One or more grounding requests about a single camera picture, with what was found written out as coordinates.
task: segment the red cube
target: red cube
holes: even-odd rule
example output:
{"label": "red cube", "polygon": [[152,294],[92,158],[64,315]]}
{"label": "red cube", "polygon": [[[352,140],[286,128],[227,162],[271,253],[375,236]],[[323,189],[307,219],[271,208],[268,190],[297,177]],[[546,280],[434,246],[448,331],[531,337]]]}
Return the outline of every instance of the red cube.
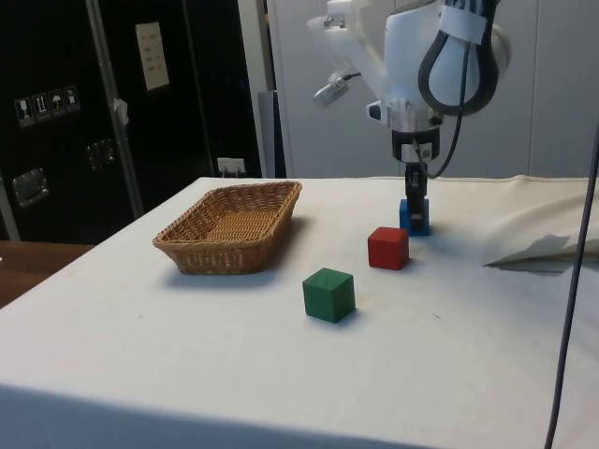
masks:
{"label": "red cube", "polygon": [[410,260],[408,231],[379,227],[368,237],[368,261],[373,268],[402,269]]}

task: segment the metal latch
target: metal latch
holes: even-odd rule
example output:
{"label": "metal latch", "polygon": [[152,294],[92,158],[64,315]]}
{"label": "metal latch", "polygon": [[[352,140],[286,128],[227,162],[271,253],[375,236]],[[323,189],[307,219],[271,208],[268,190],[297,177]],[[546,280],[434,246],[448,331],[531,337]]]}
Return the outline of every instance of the metal latch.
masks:
{"label": "metal latch", "polygon": [[12,180],[12,187],[22,208],[36,204],[50,194],[43,168],[35,168],[15,178]]}
{"label": "metal latch", "polygon": [[115,161],[114,149],[109,138],[103,138],[98,142],[88,145],[85,147],[85,151],[87,152],[87,158],[90,161],[90,167],[93,171],[101,170]]}

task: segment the wooden floor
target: wooden floor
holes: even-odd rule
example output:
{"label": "wooden floor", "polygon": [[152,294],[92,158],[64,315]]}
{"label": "wooden floor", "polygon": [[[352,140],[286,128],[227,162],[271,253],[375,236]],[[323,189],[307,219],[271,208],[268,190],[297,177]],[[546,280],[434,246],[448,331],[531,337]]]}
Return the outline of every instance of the wooden floor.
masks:
{"label": "wooden floor", "polygon": [[0,309],[93,246],[0,241]]}

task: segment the blue cube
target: blue cube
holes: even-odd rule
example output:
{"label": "blue cube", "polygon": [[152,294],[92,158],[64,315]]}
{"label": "blue cube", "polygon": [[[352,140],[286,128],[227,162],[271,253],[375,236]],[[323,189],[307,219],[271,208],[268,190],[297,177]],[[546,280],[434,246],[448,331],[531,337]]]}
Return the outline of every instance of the blue cube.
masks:
{"label": "blue cube", "polygon": [[429,200],[425,199],[424,227],[419,231],[412,229],[412,217],[408,209],[408,200],[403,199],[400,204],[400,228],[408,231],[410,237],[427,237],[431,234],[431,222],[429,221]]}

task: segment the wicker basket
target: wicker basket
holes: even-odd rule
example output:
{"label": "wicker basket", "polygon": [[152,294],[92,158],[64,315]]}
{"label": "wicker basket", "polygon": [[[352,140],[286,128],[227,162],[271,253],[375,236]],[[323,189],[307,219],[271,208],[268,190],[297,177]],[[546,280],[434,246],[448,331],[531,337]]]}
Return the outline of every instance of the wicker basket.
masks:
{"label": "wicker basket", "polygon": [[256,273],[270,262],[300,191],[298,182],[213,190],[158,234],[153,245],[185,274]]}

